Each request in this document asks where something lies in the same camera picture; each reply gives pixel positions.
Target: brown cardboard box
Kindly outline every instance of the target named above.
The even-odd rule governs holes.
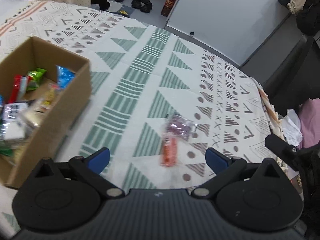
[[[42,85],[26,98],[43,96],[49,82],[57,82],[60,65],[76,75],[68,87],[59,94],[41,126],[35,129],[24,146],[15,166],[0,158],[0,182],[20,187],[34,166],[43,157],[53,157],[68,128],[85,107],[91,95],[89,60],[37,37],[26,40],[0,63],[0,95],[8,101],[15,75],[26,75],[35,68],[47,70]]]

